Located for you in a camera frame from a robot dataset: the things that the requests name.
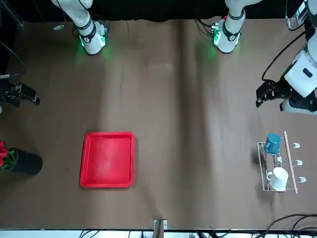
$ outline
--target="red flower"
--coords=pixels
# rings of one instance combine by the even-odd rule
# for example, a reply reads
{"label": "red flower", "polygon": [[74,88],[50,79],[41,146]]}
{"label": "red flower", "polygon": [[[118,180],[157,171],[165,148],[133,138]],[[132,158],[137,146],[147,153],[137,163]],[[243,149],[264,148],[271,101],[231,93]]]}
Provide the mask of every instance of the red flower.
{"label": "red flower", "polygon": [[4,164],[4,158],[8,155],[8,151],[4,146],[4,142],[0,141],[0,167]]}

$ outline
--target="mug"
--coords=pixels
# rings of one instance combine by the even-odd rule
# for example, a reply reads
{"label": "mug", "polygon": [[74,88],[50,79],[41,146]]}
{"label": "mug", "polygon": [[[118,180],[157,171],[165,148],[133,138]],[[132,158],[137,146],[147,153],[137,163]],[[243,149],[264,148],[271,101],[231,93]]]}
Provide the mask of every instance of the mug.
{"label": "mug", "polygon": [[288,172],[281,168],[274,168],[273,172],[267,172],[266,179],[274,190],[285,191],[288,179]]}
{"label": "mug", "polygon": [[278,134],[270,133],[266,138],[264,150],[268,154],[277,155],[280,144],[281,137]]}

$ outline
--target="white robot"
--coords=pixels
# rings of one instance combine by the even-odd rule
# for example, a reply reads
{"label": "white robot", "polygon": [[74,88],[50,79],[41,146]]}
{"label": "white robot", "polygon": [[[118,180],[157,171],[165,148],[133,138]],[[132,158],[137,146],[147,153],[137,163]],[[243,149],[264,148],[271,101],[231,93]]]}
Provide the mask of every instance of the white robot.
{"label": "white robot", "polygon": [[52,0],[52,3],[72,19],[88,54],[95,55],[106,45],[108,29],[92,20],[87,11],[91,8],[93,0]]}
{"label": "white robot", "polygon": [[[256,4],[262,0],[225,0],[229,13],[216,25],[218,32],[213,43],[224,53],[230,53],[238,43],[242,24],[245,20],[244,7]],[[281,111],[317,115],[317,0],[305,2],[311,32],[306,31],[307,44],[295,56],[292,64],[275,82],[263,79],[264,83],[257,89],[256,106],[277,98],[285,99]]]}
{"label": "white robot", "polygon": [[[217,25],[217,35],[213,43],[224,53],[230,53],[238,43],[241,28],[245,20],[244,7],[262,0],[225,0],[229,13]],[[52,0],[74,22],[88,54],[97,54],[105,46],[107,28],[93,21],[87,11],[93,0]],[[317,115],[317,99],[314,90],[317,87],[317,0],[306,1],[308,23],[314,30],[310,36],[306,32],[308,43],[295,56],[278,82],[263,79],[257,89],[256,106],[277,98],[285,99],[280,105],[281,111]]]}

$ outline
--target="plastic tray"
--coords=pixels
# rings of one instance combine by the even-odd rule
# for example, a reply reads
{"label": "plastic tray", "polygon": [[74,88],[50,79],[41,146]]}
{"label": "plastic tray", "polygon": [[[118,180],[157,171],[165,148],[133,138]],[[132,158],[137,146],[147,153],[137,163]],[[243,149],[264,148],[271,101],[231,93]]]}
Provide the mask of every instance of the plastic tray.
{"label": "plastic tray", "polygon": [[129,187],[133,182],[134,135],[91,132],[86,135],[80,184],[83,187]]}

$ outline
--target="black vase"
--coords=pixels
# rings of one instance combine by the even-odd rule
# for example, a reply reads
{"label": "black vase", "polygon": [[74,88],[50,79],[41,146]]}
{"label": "black vase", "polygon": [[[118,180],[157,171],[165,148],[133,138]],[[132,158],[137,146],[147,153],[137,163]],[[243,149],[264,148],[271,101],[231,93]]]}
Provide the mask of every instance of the black vase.
{"label": "black vase", "polygon": [[19,149],[14,149],[14,151],[15,164],[6,168],[7,170],[28,175],[36,175],[41,171],[43,160],[40,156]]}

